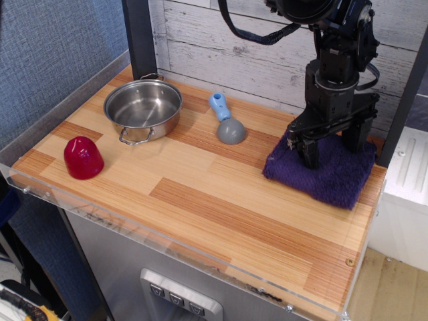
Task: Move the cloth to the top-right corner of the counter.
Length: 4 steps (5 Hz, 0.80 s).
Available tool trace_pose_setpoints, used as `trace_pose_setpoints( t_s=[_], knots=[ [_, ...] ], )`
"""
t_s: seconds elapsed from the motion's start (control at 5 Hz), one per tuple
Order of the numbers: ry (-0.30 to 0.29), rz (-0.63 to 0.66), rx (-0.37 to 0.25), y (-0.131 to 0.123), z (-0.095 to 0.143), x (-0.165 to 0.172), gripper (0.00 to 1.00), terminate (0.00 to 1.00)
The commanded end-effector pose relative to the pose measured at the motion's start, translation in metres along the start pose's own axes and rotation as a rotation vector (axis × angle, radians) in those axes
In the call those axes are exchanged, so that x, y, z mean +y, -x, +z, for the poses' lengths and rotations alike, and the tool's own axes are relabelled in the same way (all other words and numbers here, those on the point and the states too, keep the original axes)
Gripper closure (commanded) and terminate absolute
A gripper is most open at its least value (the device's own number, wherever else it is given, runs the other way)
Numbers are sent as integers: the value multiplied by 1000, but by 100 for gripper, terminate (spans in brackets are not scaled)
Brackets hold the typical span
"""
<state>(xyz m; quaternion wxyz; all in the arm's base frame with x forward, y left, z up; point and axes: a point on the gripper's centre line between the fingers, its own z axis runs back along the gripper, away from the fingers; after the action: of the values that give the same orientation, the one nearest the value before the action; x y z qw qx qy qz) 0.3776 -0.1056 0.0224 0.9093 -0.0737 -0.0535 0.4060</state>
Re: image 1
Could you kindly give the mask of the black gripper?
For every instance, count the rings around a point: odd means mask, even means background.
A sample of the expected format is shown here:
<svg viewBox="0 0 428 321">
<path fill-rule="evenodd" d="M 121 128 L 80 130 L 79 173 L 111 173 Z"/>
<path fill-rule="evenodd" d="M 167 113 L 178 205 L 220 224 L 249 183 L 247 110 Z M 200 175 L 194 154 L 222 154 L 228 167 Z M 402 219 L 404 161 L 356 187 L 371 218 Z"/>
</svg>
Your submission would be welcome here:
<svg viewBox="0 0 428 321">
<path fill-rule="evenodd" d="M 380 96 L 375 93 L 357 94 L 356 82 L 341 88 L 335 83 L 319 84 L 315 78 L 305 79 L 306 107 L 288 125 L 291 149 L 309 169 L 318 168 L 318 140 L 342 133 L 342 143 L 351 153 L 362 150 L 372 121 L 377 117 L 376 103 Z"/>
</svg>

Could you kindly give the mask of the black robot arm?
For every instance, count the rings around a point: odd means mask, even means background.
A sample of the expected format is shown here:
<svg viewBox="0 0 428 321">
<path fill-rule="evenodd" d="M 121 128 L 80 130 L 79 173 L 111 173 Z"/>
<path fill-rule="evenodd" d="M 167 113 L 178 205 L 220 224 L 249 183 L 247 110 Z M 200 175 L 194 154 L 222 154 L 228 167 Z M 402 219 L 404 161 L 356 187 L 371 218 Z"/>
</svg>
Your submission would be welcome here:
<svg viewBox="0 0 428 321">
<path fill-rule="evenodd" d="M 304 111 L 288 125 L 288 146 L 318 168 L 318 141 L 336 134 L 352 153 L 362 150 L 377 116 L 379 78 L 372 65 L 379 42 L 370 1 L 266 1 L 272 12 L 314 35 L 316 59 L 306 66 Z"/>
</svg>

